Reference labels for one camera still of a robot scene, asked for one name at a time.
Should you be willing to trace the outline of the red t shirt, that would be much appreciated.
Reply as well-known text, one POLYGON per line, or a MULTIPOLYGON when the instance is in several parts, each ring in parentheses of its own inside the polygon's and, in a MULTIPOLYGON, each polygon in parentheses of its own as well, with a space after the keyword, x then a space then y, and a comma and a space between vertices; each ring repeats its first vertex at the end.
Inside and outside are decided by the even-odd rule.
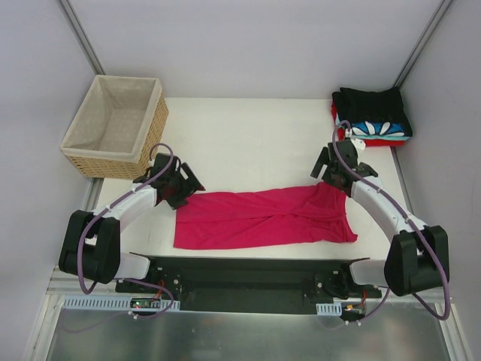
MULTIPOLYGON (((337 125, 339 121, 339 116, 335 104, 331 103, 331 115, 334 121, 334 125, 337 125)), ((337 130, 337 138, 341 141, 345 139, 346 133, 344 128, 339 128, 337 130)), ((404 145, 405 140, 394 140, 394 139, 377 139, 377 138, 363 138, 363 141, 367 147, 399 147, 404 145)))

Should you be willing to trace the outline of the pink t shirt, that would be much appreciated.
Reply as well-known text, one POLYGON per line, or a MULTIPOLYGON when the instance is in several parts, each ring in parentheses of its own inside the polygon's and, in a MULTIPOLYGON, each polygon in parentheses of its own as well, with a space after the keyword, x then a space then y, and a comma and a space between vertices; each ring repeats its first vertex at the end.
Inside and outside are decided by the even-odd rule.
POLYGON ((324 182, 259 192, 195 194, 177 210, 174 247, 234 250, 358 239, 346 195, 324 182))

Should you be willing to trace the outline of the wicker basket with liner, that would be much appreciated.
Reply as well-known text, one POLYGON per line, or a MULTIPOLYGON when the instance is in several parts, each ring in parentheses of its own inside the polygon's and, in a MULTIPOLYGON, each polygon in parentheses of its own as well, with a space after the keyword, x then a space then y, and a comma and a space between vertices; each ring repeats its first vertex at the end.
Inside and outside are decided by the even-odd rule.
POLYGON ((159 79, 97 75, 60 150, 85 177, 133 180, 147 169, 168 115, 159 79))

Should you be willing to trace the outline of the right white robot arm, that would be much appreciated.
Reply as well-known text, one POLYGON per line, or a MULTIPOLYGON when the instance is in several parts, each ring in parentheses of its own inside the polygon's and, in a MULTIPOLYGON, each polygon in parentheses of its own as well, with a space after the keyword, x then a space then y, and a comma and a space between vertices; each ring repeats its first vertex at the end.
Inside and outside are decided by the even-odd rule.
POLYGON ((334 187, 362 206, 387 237, 384 260, 350 261, 338 278, 345 296, 356 296, 365 285, 388 287, 406 296, 449 286, 448 235, 441 226, 429 226, 409 213, 384 188, 377 172, 358 161, 350 139, 323 147, 312 177, 334 187))

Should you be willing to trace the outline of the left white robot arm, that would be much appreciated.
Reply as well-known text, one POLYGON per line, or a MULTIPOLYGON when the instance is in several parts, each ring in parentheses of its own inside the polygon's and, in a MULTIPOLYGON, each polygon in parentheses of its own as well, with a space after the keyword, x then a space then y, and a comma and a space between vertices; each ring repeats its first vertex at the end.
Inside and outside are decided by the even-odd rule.
POLYGON ((131 188, 118 199, 94 211, 75 211, 68 221, 59 269, 78 277, 80 288, 90 293, 87 281, 108 284, 132 278, 144 293, 157 288, 159 275, 146 256, 121 251, 121 234, 145 212, 167 202, 176 210, 205 188, 187 163, 177 156, 159 153, 150 166, 133 180, 131 188))

